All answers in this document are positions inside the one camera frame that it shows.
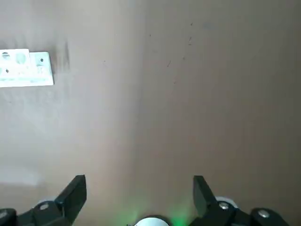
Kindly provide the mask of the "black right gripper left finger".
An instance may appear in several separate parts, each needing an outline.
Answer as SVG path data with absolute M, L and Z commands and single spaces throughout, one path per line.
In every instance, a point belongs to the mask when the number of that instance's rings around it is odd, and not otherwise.
M 2 226 L 71 226 L 87 200 L 85 175 L 77 175 L 53 200 L 38 203 L 17 214 L 12 208 L 0 210 Z

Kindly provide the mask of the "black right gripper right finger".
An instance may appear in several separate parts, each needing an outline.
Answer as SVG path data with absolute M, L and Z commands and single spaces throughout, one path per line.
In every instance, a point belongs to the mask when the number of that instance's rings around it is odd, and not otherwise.
M 219 201 L 203 176 L 193 177 L 193 201 L 198 216 L 191 226 L 287 226 L 275 211 L 254 208 L 246 213 L 229 201 Z

